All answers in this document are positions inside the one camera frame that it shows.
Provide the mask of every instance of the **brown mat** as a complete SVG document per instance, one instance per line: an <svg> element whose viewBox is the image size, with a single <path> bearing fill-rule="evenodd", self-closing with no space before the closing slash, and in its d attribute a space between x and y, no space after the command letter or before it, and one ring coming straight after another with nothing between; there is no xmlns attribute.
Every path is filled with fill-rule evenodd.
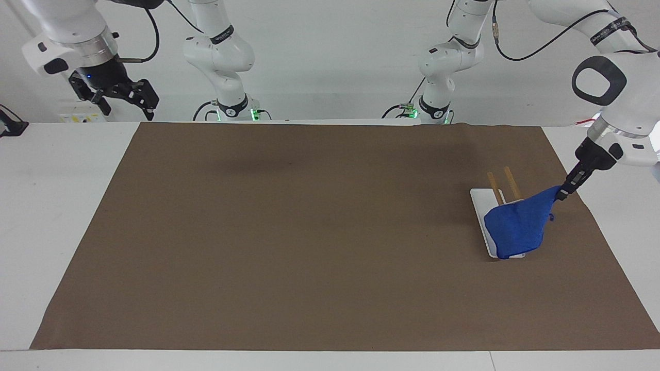
<svg viewBox="0 0 660 371"><path fill-rule="evenodd" d="M660 349L579 197L488 258L505 165L566 175L539 128L142 123L31 348Z"/></svg>

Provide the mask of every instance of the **white wall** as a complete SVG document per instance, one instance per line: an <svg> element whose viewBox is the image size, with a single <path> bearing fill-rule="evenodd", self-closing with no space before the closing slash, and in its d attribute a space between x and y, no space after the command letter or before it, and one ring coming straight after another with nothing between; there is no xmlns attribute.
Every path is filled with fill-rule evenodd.
<svg viewBox="0 0 660 371"><path fill-rule="evenodd" d="M185 0L174 0L192 16ZM654 0L614 6L650 45L660 44ZM31 121L57 121L57 107L74 102L62 77L39 78L20 52L30 39L7 3L14 4L34 30L39 26L19 0L0 1L0 102ZM378 118L409 99L419 83L417 55L444 42L449 0L226 0L237 32L254 48L255 67L244 74L249 94L275 119ZM512 55L536 49L561 29L542 23L525 0L506 0L498 9L502 47ZM148 55L153 31L144 11L100 1L98 8L121 34L123 57ZM196 107L213 98L207 80L182 55L182 40L192 30L164 3L154 10L162 36L158 56L129 65L134 80L147 78L161 101L158 120L190 120ZM488 23L482 42L486 58L455 75L456 121L480 124L569 125L597 111L575 97L570 79L575 67L597 53L588 39L569 32L547 51L524 62L510 62L494 49ZM112 100L117 121L137 121L141 112Z"/></svg>

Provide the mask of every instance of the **wooden stick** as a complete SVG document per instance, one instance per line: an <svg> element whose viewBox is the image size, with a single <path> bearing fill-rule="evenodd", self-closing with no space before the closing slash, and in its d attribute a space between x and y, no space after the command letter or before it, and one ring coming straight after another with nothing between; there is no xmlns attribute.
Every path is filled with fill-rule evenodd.
<svg viewBox="0 0 660 371"><path fill-rule="evenodd" d="M513 198L516 200L523 199L523 194L520 192L520 188L518 188L518 185L513 178L513 174L511 173L509 166L504 168L504 173L506 174L507 180L509 180L509 186L511 187L511 190L513 191Z"/></svg>
<svg viewBox="0 0 660 371"><path fill-rule="evenodd" d="M490 187L493 189L493 193L495 193L497 204L504 205L504 200L502 199L502 195L500 195L500 188L497 186L495 175L492 172L488 172L488 181L490 182Z"/></svg>

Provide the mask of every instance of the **white table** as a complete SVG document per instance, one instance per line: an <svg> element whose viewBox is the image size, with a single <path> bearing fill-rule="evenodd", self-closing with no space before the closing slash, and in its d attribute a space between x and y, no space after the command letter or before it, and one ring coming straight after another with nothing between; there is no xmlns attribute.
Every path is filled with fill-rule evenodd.
<svg viewBox="0 0 660 371"><path fill-rule="evenodd" d="M401 120L306 122L397 125ZM24 351L138 123L35 123L0 139L0 370L658 370L660 351L328 353ZM584 128L546 128L564 167ZM657 327L660 185L615 166L579 191Z"/></svg>

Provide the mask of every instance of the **blue towel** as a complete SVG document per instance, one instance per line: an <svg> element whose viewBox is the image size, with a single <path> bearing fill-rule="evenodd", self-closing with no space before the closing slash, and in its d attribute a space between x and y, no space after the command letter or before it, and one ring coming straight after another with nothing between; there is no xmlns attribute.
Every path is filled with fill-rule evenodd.
<svg viewBox="0 0 660 371"><path fill-rule="evenodd" d="M559 186L546 189L517 203L498 206L486 214L486 229L495 241L500 259L530 252L541 245L543 228L559 189Z"/></svg>

